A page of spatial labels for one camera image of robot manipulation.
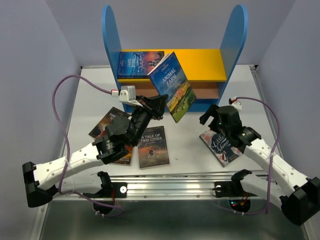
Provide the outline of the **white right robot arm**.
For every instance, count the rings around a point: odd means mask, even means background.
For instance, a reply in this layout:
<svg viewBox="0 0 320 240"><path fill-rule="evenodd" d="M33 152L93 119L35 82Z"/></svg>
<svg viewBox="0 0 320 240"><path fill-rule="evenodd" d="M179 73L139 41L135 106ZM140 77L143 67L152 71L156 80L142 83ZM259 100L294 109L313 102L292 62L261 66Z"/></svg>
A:
<svg viewBox="0 0 320 240"><path fill-rule="evenodd" d="M236 172L229 181L218 182L216 196L241 197L249 193L278 207L294 225L301 226L320 211L320 179L310 178L272 152L262 136L244 126L239 111L233 106L211 105L199 118L204 125L212 117L209 129L222 134L231 144L268 173L273 182L252 171Z"/></svg>

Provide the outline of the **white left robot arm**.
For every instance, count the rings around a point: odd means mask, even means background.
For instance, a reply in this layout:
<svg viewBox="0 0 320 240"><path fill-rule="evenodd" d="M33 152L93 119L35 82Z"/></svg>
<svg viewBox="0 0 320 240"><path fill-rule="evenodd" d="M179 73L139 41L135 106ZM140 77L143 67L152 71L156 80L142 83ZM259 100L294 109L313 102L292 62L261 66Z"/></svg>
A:
<svg viewBox="0 0 320 240"><path fill-rule="evenodd" d="M163 119L168 95L145 97L121 90L118 98L119 102L132 106L134 111L130 116L115 117L106 126L104 136L78 151L68 152L65 157L41 164L29 161L22 165L28 207L45 205L57 193L74 193L74 189L62 188L64 178L126 156L129 153L127 147L138 145L149 122Z"/></svg>

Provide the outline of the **A Tale of Two Cities book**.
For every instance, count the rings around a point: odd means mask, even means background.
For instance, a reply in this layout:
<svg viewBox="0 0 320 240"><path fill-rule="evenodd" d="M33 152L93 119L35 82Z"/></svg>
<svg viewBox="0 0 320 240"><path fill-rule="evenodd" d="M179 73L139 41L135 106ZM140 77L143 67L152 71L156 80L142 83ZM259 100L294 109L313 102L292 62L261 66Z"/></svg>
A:
<svg viewBox="0 0 320 240"><path fill-rule="evenodd" d="M170 164L165 128L163 126L146 128L137 145L137 149L140 169Z"/></svg>

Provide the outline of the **Animal Farm book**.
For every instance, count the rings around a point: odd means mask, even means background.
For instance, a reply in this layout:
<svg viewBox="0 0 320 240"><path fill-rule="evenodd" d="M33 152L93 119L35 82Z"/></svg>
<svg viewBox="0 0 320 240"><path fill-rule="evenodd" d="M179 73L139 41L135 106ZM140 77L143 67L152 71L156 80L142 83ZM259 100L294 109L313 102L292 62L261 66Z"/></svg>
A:
<svg viewBox="0 0 320 240"><path fill-rule="evenodd" d="M168 95L166 107L178 123L197 98L176 53L167 53L148 73L148 78L160 95Z"/></svg>

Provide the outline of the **Jane Eyre book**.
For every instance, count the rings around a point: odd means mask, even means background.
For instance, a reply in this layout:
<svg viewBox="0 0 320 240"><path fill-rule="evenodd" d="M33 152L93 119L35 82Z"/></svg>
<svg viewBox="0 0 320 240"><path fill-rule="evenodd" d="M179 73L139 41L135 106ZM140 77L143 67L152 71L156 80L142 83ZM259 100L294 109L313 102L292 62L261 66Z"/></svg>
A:
<svg viewBox="0 0 320 240"><path fill-rule="evenodd" d="M164 51L122 51L119 54L117 77L119 79L147 79L164 57Z"/></svg>

